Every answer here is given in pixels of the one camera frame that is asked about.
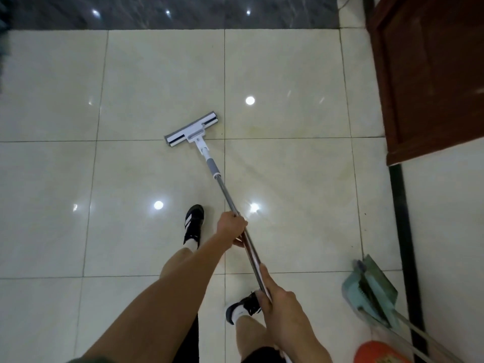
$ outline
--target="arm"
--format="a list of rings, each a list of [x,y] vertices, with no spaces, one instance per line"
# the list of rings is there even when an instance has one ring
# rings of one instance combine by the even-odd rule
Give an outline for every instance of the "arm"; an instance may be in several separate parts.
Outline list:
[[[223,213],[215,235],[136,297],[84,357],[116,363],[171,362],[198,313],[217,263],[246,225],[241,216]]]
[[[314,335],[311,323],[293,292],[287,292],[270,277],[264,264],[260,265],[262,279],[270,296],[257,292],[267,330],[294,363],[331,363],[331,356]]]

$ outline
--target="person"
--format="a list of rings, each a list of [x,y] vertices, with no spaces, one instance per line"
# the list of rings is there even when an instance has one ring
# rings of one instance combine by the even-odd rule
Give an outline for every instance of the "person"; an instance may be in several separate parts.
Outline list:
[[[164,265],[160,278],[119,315],[76,363],[198,362],[198,309],[220,258],[247,226],[242,216],[222,213],[215,234],[200,246],[204,220],[201,205],[185,216],[184,246]],[[272,297],[260,290],[230,305],[226,319],[235,325],[237,347],[244,363],[330,363],[294,293],[285,291],[260,265]],[[252,318],[262,310],[266,327]]]

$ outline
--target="shoe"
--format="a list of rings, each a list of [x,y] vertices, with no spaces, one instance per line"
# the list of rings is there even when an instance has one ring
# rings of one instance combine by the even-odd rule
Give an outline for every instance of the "shoe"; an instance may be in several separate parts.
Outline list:
[[[185,239],[183,244],[189,239],[194,239],[200,246],[200,234],[202,231],[205,212],[201,205],[194,205],[185,215]]]
[[[240,302],[229,305],[225,310],[225,319],[231,325],[233,325],[232,314],[238,306],[243,306],[250,316],[260,312],[259,301],[257,300],[256,293],[252,292],[248,297],[243,298]]]

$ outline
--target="wooden door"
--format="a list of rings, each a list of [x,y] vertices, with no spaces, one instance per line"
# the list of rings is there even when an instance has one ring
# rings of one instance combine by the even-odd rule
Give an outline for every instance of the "wooden door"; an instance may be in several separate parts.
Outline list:
[[[484,136],[484,0],[381,0],[367,28],[387,164]]]

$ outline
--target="white tile floor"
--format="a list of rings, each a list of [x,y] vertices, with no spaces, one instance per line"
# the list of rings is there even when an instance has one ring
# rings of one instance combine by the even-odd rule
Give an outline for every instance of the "white tile floor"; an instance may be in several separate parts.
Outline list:
[[[341,296],[352,260],[370,253],[404,291],[364,29],[14,31],[10,40],[2,361],[82,354],[181,246],[192,204],[207,211],[204,238],[214,231],[220,190],[194,147],[163,140],[211,110],[221,118],[211,153],[262,260],[297,294],[334,362],[352,360],[371,338]],[[200,311],[201,362],[239,360],[224,305],[255,286],[243,250],[227,252]]]

